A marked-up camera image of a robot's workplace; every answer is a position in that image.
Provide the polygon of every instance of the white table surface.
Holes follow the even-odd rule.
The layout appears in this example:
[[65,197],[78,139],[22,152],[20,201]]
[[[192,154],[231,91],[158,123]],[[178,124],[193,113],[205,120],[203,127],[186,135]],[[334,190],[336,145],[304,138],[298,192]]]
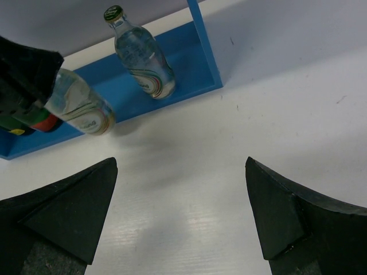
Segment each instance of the white table surface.
[[219,2],[201,6],[223,89],[106,136],[0,161],[5,199],[116,158],[87,275],[271,274],[246,190],[248,156],[367,207],[367,2],[237,0],[206,13]]

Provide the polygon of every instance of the white wall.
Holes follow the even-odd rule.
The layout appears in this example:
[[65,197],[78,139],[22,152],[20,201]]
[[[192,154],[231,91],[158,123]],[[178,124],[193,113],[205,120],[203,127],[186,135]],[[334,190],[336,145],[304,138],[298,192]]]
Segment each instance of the white wall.
[[116,4],[140,25],[188,6],[186,0],[1,0],[0,35],[67,56],[114,35],[103,13]]

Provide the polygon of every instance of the water bottle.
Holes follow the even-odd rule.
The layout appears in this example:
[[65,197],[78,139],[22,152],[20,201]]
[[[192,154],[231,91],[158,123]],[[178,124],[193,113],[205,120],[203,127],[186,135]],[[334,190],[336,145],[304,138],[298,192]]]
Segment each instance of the water bottle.
[[83,133],[101,135],[115,125],[110,105],[76,73],[61,68],[45,108]]
[[104,19],[115,31],[115,50],[124,67],[154,99],[164,99],[175,90],[175,77],[162,50],[145,28],[131,24],[123,9],[112,6]]

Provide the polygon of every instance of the bottle cap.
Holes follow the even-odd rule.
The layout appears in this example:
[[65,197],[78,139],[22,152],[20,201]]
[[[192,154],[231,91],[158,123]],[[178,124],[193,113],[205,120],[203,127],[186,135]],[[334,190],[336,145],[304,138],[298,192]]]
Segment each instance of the bottle cap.
[[124,10],[122,9],[122,7],[120,7],[119,5],[114,5],[112,7],[109,7],[104,12],[103,17],[107,23],[112,23],[120,19],[123,16],[123,14],[124,14]]

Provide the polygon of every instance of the bottle label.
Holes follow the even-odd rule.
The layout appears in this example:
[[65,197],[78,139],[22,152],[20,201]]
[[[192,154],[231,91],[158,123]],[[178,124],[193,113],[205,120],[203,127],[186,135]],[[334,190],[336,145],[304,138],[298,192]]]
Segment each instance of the bottle label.
[[75,119],[69,120],[68,122],[71,125],[74,125],[84,133],[98,133],[103,128],[104,118],[103,113],[94,111],[85,113],[83,115],[78,116]]
[[162,93],[162,79],[155,72],[139,69],[130,69],[129,71],[144,92],[152,97],[158,97]]
[[108,129],[110,118],[100,109],[106,108],[105,103],[87,83],[74,81],[65,94],[65,102],[62,119],[81,132],[100,135]]

